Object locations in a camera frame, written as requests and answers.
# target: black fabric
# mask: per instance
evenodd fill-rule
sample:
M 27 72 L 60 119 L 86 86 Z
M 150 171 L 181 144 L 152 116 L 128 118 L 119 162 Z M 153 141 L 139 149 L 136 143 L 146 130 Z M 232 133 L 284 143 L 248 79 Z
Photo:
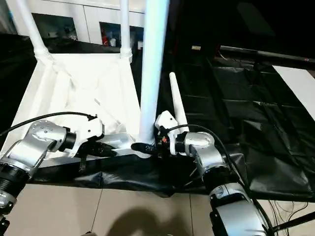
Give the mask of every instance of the black fabric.
M 0 130 L 4 130 L 11 125 L 36 60 L 26 37 L 0 35 L 0 43 Z M 112 50 L 59 39 L 45 44 L 52 53 Z M 134 55 L 131 64 L 138 97 L 141 60 L 141 54 Z M 272 67 L 257 68 L 198 55 L 174 60 L 165 53 L 157 113 L 174 112 L 168 73 L 175 71 L 188 122 L 217 133 L 258 199 L 315 202 L 315 121 Z M 206 193 L 197 173 L 190 176 L 194 168 L 189 157 L 129 155 L 88 161 L 82 173 L 80 163 L 41 168 L 31 182 L 153 191 L 162 196 Z

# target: wire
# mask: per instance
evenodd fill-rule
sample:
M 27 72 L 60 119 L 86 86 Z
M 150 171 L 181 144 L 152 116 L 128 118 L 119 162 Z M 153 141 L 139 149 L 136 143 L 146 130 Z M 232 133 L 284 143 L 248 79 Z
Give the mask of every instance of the wire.
M 301 210 L 304 210 L 304 209 L 307 208 L 308 206 L 309 206 L 309 203 L 307 202 L 304 207 L 302 207 L 301 209 L 295 211 L 295 212 L 289 217 L 289 219 L 288 219 L 287 221 L 289 222 L 290 219 L 292 218 L 292 216 L 293 216 L 294 214 L 298 213 L 298 212 L 301 211 Z M 287 232 L 287 236 L 290 236 L 289 228 L 286 230 L 286 232 Z
M 34 122 L 34 121 L 37 121 L 39 119 L 44 119 L 44 118 L 48 118 L 48 117 L 54 117 L 54 116 L 61 116 L 61 115 L 78 115 L 78 116 L 84 116 L 84 117 L 87 117 L 89 120 L 92 120 L 94 119 L 95 117 L 94 116 L 91 116 L 89 114 L 85 114 L 85 113 L 81 113 L 81 112 L 56 112 L 56 113 L 50 113 L 50 114 L 46 114 L 46 115 L 43 115 L 43 116 L 39 116 L 39 117 L 35 117 L 35 118 L 32 118 L 32 119 L 28 119 L 24 122 L 21 122 L 19 124 L 16 124 L 14 126 L 12 126 L 11 128 L 3 131 L 0 133 L 0 136 L 4 135 L 4 134 L 7 134 L 9 132 L 11 132 L 12 130 L 14 129 L 17 129 L 23 125 L 26 125 L 28 123 L 31 123 L 31 122 Z
M 276 225 L 278 225 L 278 220 L 277 220 L 277 214 L 276 214 L 276 211 L 274 209 L 274 206 L 272 205 L 271 201 L 268 200 L 269 202 L 269 205 L 271 206 L 271 209 L 272 209 L 272 213 L 274 215 L 274 223 L 276 223 Z
M 285 212 L 292 213 L 294 211 L 294 201 L 292 201 L 292 211 L 287 211 L 283 209 L 278 201 L 275 201 L 275 202 L 278 204 L 278 207 L 280 207 Z
M 276 209 L 277 209 L 277 211 L 278 211 L 279 217 L 280 217 L 280 219 L 282 220 L 282 222 L 284 223 L 285 221 L 283 220 L 282 216 L 280 215 L 280 211 L 279 211 L 279 208 L 277 207 L 276 201 L 274 201 L 274 203 L 275 203 L 275 207 L 276 207 Z
M 202 126 L 202 125 L 198 125 L 198 124 L 182 124 L 182 125 L 177 125 L 177 126 L 174 126 L 170 129 L 167 129 L 166 132 L 169 133 L 170 131 L 174 130 L 174 129 L 178 129 L 178 128 L 183 128 L 183 127 L 197 127 L 197 128 L 201 128 L 205 131 L 207 131 L 209 134 L 211 134 L 216 140 L 217 142 L 219 142 L 221 148 L 223 149 L 223 152 L 227 158 L 227 161 L 228 161 L 228 164 L 229 166 L 231 167 L 231 169 L 235 169 L 236 170 L 236 173 L 240 175 L 240 171 L 238 170 L 238 167 L 236 165 L 236 163 L 234 162 L 234 160 L 231 158 L 230 154 L 227 152 L 223 142 L 221 141 L 221 139 L 210 129 Z M 248 186 L 246 186 L 246 182 L 242 179 L 242 177 L 240 176 L 240 179 L 242 180 L 243 183 L 241 183 L 239 181 L 239 184 L 244 188 L 245 192 L 250 195 L 250 188 Z M 254 197 L 251 197 L 252 199 L 252 202 L 254 203 L 254 205 L 260 210 L 260 212 L 262 213 L 262 215 L 264 216 L 266 222 L 267 222 L 267 225 L 268 225 L 268 228 L 269 230 L 273 230 L 273 227 L 272 227 L 272 224 L 269 220 L 269 217 L 267 215 L 267 213 L 265 212 L 264 208 L 261 206 L 261 204 L 257 201 L 256 198 Z

